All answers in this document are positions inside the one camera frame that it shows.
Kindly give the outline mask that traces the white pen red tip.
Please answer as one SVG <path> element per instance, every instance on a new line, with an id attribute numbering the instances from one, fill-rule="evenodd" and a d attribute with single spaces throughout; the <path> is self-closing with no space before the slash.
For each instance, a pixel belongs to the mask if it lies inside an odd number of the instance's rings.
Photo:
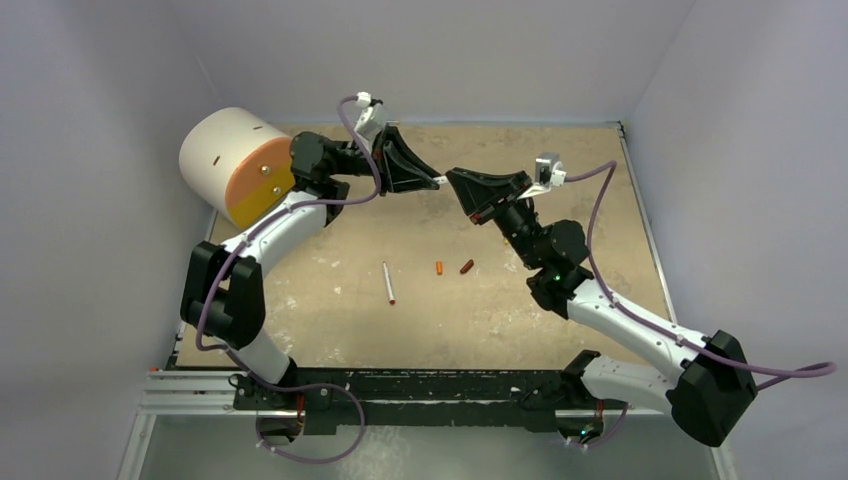
<path id="1" fill-rule="evenodd" d="M 396 304 L 396 296 L 395 296 L 395 293 L 394 293 L 390 269 L 389 269 L 388 264 L 386 262 L 382 263 L 382 270 L 383 270 L 383 277 L 384 277 L 384 282 L 385 282 L 385 287 L 386 287 L 388 303 L 390 305 L 395 305 Z"/>

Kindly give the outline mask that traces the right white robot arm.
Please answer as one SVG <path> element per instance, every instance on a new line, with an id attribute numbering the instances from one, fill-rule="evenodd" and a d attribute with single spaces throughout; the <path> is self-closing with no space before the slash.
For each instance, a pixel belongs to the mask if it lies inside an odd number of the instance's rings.
<path id="1" fill-rule="evenodd" d="M 561 381 L 569 404 L 628 402 L 669 415 L 703 445 L 724 443 L 758 394 L 737 338 L 670 323 L 603 286 L 582 265 L 590 256 L 582 225 L 569 219 L 539 222 L 524 196 L 532 185 L 526 172 L 493 175 L 454 168 L 446 179 L 469 220 L 494 222 L 533 271 L 526 283 L 540 308 L 591 328 L 643 359 L 634 365 L 589 354 Z"/>

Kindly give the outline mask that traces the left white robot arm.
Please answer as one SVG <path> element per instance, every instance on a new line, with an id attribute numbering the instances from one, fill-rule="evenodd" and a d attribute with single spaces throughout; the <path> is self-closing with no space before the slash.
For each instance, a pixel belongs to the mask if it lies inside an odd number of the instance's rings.
<path id="1" fill-rule="evenodd" d="M 260 380 L 259 395 L 272 408 L 297 399 L 295 365 L 264 328 L 265 276 L 287 254 L 332 223 L 353 204 L 339 176 L 376 182 L 367 200 L 388 193 L 437 190 L 446 177 L 423 162 L 394 125 L 371 144 L 297 134 L 289 147 L 295 184 L 274 209 L 242 234 L 215 245 L 202 241 L 190 255 L 179 315 L 196 330 L 198 349 L 222 350 Z"/>

